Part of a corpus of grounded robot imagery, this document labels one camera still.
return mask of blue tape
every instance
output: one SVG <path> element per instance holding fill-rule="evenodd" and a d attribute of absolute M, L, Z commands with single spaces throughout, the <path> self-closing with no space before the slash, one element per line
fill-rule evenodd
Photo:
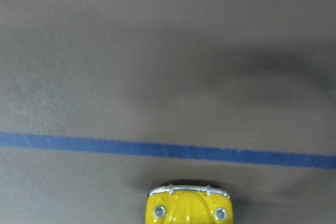
<path fill-rule="evenodd" d="M 336 169 L 336 156 L 0 133 L 0 146 Z"/>

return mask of toy car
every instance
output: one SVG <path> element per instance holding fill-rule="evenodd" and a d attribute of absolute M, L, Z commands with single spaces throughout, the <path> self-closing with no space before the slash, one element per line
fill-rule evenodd
<path fill-rule="evenodd" d="M 149 192 L 145 224 L 233 224 L 227 192 L 210 186 L 163 186 Z"/>

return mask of gray floor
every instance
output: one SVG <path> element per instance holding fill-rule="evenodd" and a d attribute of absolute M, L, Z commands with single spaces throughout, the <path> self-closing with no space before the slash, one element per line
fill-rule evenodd
<path fill-rule="evenodd" d="M 336 0 L 0 0 L 0 131 L 336 154 Z M 236 223 L 336 220 L 336 172 L 0 149 L 5 224 L 143 223 L 209 179 Z"/>

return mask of yellow toy car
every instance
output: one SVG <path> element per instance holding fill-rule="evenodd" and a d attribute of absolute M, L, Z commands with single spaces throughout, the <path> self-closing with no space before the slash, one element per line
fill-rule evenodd
<path fill-rule="evenodd" d="M 149 192 L 145 224 L 233 224 L 227 192 L 210 186 L 163 186 Z"/>

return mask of blue line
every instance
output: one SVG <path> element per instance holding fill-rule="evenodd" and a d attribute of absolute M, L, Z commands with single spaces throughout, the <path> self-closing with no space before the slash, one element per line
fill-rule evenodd
<path fill-rule="evenodd" d="M 336 169 L 336 156 L 0 133 L 0 146 Z"/>

